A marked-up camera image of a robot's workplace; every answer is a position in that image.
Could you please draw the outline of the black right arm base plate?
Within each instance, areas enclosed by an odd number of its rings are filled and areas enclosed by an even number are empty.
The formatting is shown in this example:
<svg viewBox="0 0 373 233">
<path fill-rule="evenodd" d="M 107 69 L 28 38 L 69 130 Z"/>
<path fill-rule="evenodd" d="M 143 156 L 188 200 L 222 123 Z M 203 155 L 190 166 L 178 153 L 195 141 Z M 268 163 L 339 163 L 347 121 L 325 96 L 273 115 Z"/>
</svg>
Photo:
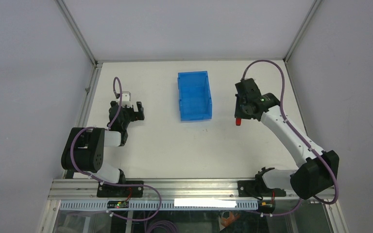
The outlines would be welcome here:
<svg viewBox="0 0 373 233">
<path fill-rule="evenodd" d="M 239 197 L 272 198 L 272 196 L 285 197 L 287 195 L 284 189 L 267 188 L 261 180 L 237 181 L 237 190 Z"/>
</svg>

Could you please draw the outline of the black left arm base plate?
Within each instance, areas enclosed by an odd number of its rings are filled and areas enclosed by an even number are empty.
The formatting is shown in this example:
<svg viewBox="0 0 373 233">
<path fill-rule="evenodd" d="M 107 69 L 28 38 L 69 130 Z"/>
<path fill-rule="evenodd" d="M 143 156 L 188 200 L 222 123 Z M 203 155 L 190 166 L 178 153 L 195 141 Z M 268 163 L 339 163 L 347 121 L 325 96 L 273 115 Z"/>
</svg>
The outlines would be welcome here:
<svg viewBox="0 0 373 233">
<path fill-rule="evenodd" d="M 108 184 L 99 184 L 96 196 L 98 198 L 141 198 L 143 197 L 144 184 L 141 180 L 127 181 L 126 184 L 130 184 L 130 187 L 118 187 Z"/>
</svg>

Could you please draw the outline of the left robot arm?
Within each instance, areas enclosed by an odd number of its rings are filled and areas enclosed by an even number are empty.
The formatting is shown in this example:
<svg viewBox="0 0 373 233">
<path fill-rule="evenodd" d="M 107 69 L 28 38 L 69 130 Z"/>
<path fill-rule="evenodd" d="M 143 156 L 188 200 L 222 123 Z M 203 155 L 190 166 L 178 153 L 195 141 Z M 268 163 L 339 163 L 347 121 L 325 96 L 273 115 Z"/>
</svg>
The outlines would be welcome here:
<svg viewBox="0 0 373 233">
<path fill-rule="evenodd" d="M 110 105 L 110 122 L 106 129 L 71 129 L 61 156 L 61 166 L 65 170 L 84 174 L 101 184 L 108 184 L 108 191 L 114 197 L 121 197 L 126 193 L 128 185 L 124 172 L 104 161 L 104 148 L 123 147 L 128 139 L 129 124 L 144 120 L 145 115 L 140 101 L 136 102 L 137 110 L 130 102 L 119 105 L 117 101 L 112 101 Z"/>
</svg>

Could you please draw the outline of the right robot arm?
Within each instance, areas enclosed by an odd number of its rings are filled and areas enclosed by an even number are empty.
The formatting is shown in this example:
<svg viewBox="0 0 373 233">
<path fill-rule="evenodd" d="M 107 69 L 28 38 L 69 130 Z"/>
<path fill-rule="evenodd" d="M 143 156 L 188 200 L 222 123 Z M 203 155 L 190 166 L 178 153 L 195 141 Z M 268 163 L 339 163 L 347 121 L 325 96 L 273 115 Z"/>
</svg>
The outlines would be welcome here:
<svg viewBox="0 0 373 233">
<path fill-rule="evenodd" d="M 282 109 L 281 102 L 272 94 L 261 94 L 253 79 L 235 84 L 235 118 L 255 119 L 266 126 L 292 156 L 297 169 L 263 168 L 255 175 L 255 192 L 262 197 L 274 189 L 293 190 L 304 200 L 336 186 L 339 156 L 325 151 L 295 127 Z"/>
</svg>

